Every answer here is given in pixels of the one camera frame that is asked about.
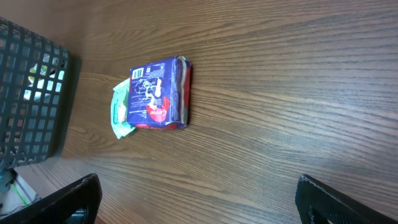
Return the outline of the teal wipes pack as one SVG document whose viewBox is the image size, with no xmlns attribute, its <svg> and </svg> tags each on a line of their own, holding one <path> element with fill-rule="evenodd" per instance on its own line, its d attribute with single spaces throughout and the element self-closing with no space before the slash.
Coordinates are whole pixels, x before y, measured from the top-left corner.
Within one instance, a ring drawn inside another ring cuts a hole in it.
<svg viewBox="0 0 398 224">
<path fill-rule="evenodd" d="M 113 88 L 111 102 L 111 127 L 118 139 L 127 136 L 135 130 L 135 127 L 127 122 L 127 103 L 129 96 L 129 81 L 127 78 Z"/>
</svg>

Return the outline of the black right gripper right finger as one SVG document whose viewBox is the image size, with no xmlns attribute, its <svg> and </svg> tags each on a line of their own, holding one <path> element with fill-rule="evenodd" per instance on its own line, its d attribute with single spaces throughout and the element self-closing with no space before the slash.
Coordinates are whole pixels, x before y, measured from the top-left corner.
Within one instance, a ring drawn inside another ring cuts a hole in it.
<svg viewBox="0 0 398 224">
<path fill-rule="evenodd" d="M 302 174 L 297 183 L 295 204 L 306 224 L 397 224 L 392 219 L 327 184 Z"/>
</svg>

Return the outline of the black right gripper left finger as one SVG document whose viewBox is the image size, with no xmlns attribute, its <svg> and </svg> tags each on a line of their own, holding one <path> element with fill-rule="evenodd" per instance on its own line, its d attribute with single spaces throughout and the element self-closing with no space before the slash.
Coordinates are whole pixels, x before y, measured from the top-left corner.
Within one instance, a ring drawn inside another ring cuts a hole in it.
<svg viewBox="0 0 398 224">
<path fill-rule="evenodd" d="M 91 173 L 1 219 L 9 224 L 94 223 L 102 199 L 97 174 Z"/>
</svg>

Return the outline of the purple pad package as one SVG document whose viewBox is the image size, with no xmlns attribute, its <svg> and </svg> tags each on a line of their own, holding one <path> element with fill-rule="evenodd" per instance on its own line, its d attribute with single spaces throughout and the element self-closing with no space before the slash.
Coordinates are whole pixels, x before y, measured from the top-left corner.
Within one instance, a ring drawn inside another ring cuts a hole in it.
<svg viewBox="0 0 398 224">
<path fill-rule="evenodd" d="M 191 73 L 180 55 L 131 68 L 126 121 L 135 128 L 185 128 Z"/>
</svg>

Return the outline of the green yellow snack pack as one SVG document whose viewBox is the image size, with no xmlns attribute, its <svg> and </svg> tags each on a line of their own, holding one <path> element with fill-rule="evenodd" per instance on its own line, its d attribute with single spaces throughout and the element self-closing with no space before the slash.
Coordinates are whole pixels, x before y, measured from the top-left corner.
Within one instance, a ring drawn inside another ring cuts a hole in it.
<svg viewBox="0 0 398 224">
<path fill-rule="evenodd" d="M 48 68 L 48 66 L 46 66 L 46 65 L 42 65 L 39 68 L 38 64 L 36 63 L 33 67 L 31 67 L 29 69 L 29 73 L 30 73 L 29 78 L 30 79 L 34 79 L 33 74 L 36 74 L 38 69 L 39 69 L 39 75 L 41 75 L 41 76 L 46 76 L 48 73 L 49 73 L 50 78 L 55 78 L 57 76 L 57 71 L 55 68 L 52 68 L 52 67 Z"/>
</svg>

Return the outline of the white tube gold cap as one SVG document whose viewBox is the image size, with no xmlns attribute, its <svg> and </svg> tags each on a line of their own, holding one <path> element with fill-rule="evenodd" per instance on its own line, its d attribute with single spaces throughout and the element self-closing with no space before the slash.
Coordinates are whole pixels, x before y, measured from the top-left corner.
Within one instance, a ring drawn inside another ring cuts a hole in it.
<svg viewBox="0 0 398 224">
<path fill-rule="evenodd" d="M 45 72 L 40 71 L 40 77 L 37 79 L 37 83 L 35 83 L 35 77 L 29 76 L 27 82 L 28 89 L 24 90 L 23 99 L 40 101 L 42 98 L 50 98 L 52 95 L 51 91 L 60 93 L 63 87 L 61 81 L 63 81 L 64 74 L 64 71 L 57 72 L 56 70 L 52 70 L 47 79 L 45 79 Z"/>
</svg>

